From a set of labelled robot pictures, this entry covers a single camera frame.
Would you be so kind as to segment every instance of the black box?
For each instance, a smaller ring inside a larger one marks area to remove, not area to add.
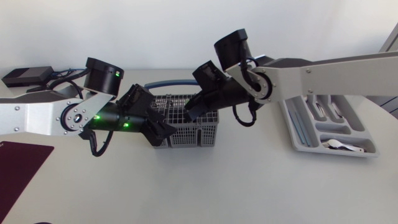
[[[46,85],[54,72],[51,66],[34,68],[17,68],[1,80],[7,87]]]

